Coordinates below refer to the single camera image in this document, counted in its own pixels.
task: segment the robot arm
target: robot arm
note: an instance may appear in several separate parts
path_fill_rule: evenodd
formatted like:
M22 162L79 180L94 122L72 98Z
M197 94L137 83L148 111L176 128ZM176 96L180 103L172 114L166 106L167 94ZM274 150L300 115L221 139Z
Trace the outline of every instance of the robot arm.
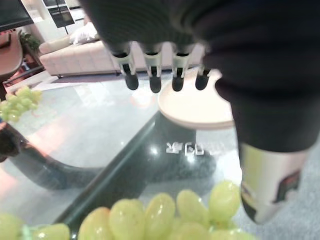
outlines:
M161 88L160 47L174 46L172 87L183 87L195 42L207 47L196 79L219 69L218 93L231 104L243 170L241 196L256 223L295 193L320 131L320 2L306 0L80 0L138 87L130 41L145 54L150 87Z

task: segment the green grape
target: green grape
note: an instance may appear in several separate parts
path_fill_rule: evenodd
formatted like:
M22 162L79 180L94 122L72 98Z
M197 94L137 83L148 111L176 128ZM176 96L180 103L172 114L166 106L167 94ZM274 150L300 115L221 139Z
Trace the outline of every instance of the green grape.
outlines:
M30 109L31 110L36 110L38 108L38 105L37 104L34 104L34 103L31 103L30 104Z
M19 111L20 114L23 114L24 112L28 111L28 110L27 110L22 104L20 104L20 103L17 103L17 104L15 105L15 109L16 109L17 111Z
M11 109L9 114L12 114L12 115L15 115L15 116L18 116L18 117L21 116L21 113L16 109Z
M211 233L211 240L237 240L237 236L230 230L215 230Z
M7 113L3 112L1 115L1 118L3 121L8 122L9 121L9 116Z
M8 113L11 109L11 104L9 104L9 102L7 101L2 101L1 104L0 104L0 110L3 112L3 113Z
M144 212L129 199L119 200L111 208L109 226L116 240L142 240L145 231Z
M176 198L176 204L183 220L199 223L207 229L210 227L209 211L195 192L182 190Z
M175 201L166 193L157 194L145 210L145 239L163 239L171 231L176 212Z
M215 230L232 230L237 229L238 226L232 221L222 221L222 222L214 222L213 223Z
M231 181L218 183L211 192L209 200L209 218L216 223L228 222L240 206L240 190Z
M32 233L32 240L69 240L70 230L67 225L58 223L40 227Z
M211 240L256 240L257 238L240 229L215 230L211 233Z
M106 207L98 207L82 222L78 240L113 240L109 227L110 210Z
M5 99L9 102L9 103L12 103L12 104L16 104L18 103L19 101L19 98L16 96L16 95L13 95L11 93L7 93L5 95Z
M31 90L28 86L24 86L20 89L18 89L18 91L16 91L15 95L17 95L18 97L30 97L31 96Z
M8 115L8 120L11 121L11 122L14 122L14 123L17 123L19 121L19 116L17 115L14 115L14 114L9 114Z
M32 100L35 102L39 102L42 99L42 91L35 90L31 92Z
M24 222L7 213L0 214L0 239L20 240Z
M210 233L197 222L186 222L168 240L210 240Z
M176 232L183 224L184 221L180 217L175 217L172 222L171 232Z
M30 105L33 104L33 102L29 98L20 99L20 103L28 110L30 109Z
M138 200L138 199L130 199L138 208L140 208L142 211L145 211L144 204Z

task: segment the glass tabletop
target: glass tabletop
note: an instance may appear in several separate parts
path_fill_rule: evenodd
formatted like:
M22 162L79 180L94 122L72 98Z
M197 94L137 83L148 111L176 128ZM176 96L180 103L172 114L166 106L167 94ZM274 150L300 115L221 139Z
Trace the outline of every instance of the glass tabletop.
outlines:
M170 122L158 112L157 95L143 77L137 91L119 80L46 90L39 109L13 126L46 156L88 171L76 177L81 186L48 189L7 159L0 164L0 212L30 225L64 222L74 236L98 206L111 207L121 198L146 204L157 193L176 197L182 189L207 203L215 183L230 179L239 184L242 177L235 129L192 130ZM241 208L235 216L239 227L266 240L317 239L319 156L317 143L296 201L263 226L252 223ZM39 174L36 180L42 179Z

